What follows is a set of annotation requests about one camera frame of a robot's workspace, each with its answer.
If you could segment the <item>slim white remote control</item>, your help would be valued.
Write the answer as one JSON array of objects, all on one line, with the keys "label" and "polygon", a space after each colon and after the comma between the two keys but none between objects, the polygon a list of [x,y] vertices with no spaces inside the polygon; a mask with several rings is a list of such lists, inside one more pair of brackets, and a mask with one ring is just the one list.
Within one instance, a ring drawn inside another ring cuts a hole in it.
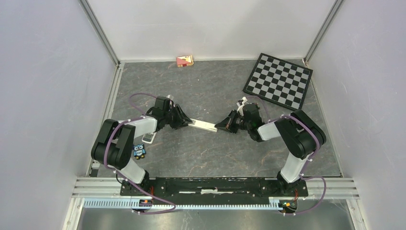
[{"label": "slim white remote control", "polygon": [[195,119],[191,119],[191,121],[192,122],[190,124],[188,124],[188,126],[190,126],[190,127],[194,127],[194,128],[198,128],[198,129],[202,129],[202,130],[206,130],[206,131],[210,131],[210,132],[218,131],[218,129],[215,127],[215,124],[213,124],[213,123],[195,120]]}]

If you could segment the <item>white remote red buttons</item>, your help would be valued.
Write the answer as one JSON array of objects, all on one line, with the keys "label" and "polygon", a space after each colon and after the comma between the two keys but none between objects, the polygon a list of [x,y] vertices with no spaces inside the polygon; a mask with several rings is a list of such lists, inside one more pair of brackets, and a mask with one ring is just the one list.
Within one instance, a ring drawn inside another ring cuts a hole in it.
[{"label": "white remote red buttons", "polygon": [[156,133],[147,133],[142,136],[142,142],[152,144],[155,140]]}]

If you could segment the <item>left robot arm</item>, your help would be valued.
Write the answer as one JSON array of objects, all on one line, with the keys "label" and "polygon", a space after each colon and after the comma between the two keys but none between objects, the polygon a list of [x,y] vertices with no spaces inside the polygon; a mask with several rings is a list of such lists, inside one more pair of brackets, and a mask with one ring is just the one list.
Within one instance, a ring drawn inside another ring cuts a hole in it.
[{"label": "left robot arm", "polygon": [[132,159],[134,139],[149,133],[156,133],[169,125],[179,129],[191,124],[178,104],[170,98],[159,96],[153,107],[145,115],[125,121],[106,119],[96,137],[90,155],[93,160],[108,169],[117,170],[125,179],[133,182],[132,189],[138,195],[150,190],[150,181],[145,179],[147,172]]}]

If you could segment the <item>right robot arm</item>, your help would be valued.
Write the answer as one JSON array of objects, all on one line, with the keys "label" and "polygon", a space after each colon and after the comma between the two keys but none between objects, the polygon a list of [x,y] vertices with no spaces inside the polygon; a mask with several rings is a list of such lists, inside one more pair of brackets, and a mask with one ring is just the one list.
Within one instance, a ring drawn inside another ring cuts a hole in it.
[{"label": "right robot arm", "polygon": [[224,120],[215,124],[215,128],[229,133],[245,130],[256,142],[282,138],[289,154],[277,174],[276,188],[283,196],[290,195],[296,189],[311,155],[327,140],[324,131],[302,110],[265,123],[257,103],[248,103],[231,111]]}]

